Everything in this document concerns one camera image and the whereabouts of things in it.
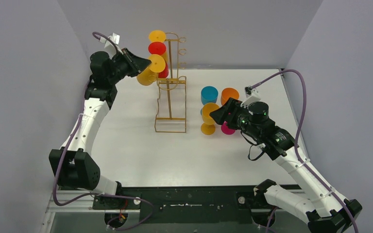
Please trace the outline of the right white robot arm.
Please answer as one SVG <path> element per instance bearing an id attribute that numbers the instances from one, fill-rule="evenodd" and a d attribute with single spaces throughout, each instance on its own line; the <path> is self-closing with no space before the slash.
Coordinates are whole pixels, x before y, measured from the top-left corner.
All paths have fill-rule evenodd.
<path id="1" fill-rule="evenodd" d="M 260 208 L 278 207 L 307 224 L 312 233 L 343 233 L 356 227 L 362 211 L 357 200 L 339 193 L 315 169 L 303 154 L 293 136 L 269 118 L 269 106 L 255 101 L 248 106 L 230 98 L 222 107 L 209 113 L 219 125 L 239 130 L 255 141 L 262 154 L 282 167 L 306 197 L 302 198 L 266 179 L 254 188 L 254 201 Z"/>

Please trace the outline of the gold wire glass rack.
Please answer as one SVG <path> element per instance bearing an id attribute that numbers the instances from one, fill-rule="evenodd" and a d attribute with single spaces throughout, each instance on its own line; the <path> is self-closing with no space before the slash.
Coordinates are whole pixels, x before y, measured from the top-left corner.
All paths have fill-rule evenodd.
<path id="1" fill-rule="evenodd" d="M 172 32 L 165 32 L 163 40 L 155 34 L 151 38 L 165 44 L 162 57 L 167 64 L 156 79 L 158 98 L 154 130 L 157 133 L 186 133 L 187 77 L 183 72 L 186 63 L 181 59 L 187 51 L 182 47 L 186 38 Z"/>

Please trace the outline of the blue plastic wine glass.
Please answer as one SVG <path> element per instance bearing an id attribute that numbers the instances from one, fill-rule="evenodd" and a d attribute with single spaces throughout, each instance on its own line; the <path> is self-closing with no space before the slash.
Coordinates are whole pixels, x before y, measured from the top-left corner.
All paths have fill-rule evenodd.
<path id="1" fill-rule="evenodd" d="M 201 90 L 201 103 L 206 105 L 208 103 L 217 103 L 218 90 L 213 86 L 205 86 Z"/>

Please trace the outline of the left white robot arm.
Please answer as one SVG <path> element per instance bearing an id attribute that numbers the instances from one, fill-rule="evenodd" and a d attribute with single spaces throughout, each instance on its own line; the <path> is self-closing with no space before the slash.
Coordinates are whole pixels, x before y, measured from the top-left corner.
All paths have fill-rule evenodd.
<path id="1" fill-rule="evenodd" d="M 59 149 L 49 153 L 49 161 L 58 186 L 106 195 L 112 209 L 124 205 L 125 196 L 119 192 L 120 183 L 102 175 L 91 157 L 92 147 L 103 119 L 111 110 L 118 90 L 116 85 L 125 77 L 135 77 L 151 65 L 151 60 L 132 54 L 127 48 L 113 57 L 105 51 L 90 56 L 88 84 L 77 121 L 67 140 Z"/>

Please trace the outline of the orange plastic wine glass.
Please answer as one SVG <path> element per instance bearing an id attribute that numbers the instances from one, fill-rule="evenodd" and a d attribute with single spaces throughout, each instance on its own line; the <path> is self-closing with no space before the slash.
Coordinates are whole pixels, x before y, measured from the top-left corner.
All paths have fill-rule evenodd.
<path id="1" fill-rule="evenodd" d="M 223 89 L 222 92 L 221 92 L 221 100 L 220 100 L 221 105 L 226 104 L 226 102 L 230 98 L 238 100 L 239 99 L 239 92 L 236 89 L 231 88 L 231 87 Z"/>

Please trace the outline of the magenta plastic wine glass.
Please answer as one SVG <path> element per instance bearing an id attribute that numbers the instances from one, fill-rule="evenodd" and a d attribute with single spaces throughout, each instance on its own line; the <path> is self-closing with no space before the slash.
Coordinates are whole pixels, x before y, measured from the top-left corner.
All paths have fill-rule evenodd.
<path id="1" fill-rule="evenodd" d="M 225 134 L 225 135 L 233 135 L 236 130 L 234 129 L 230 129 L 228 126 L 227 126 L 227 122 L 224 122 L 222 125 L 221 125 L 221 131 Z"/>

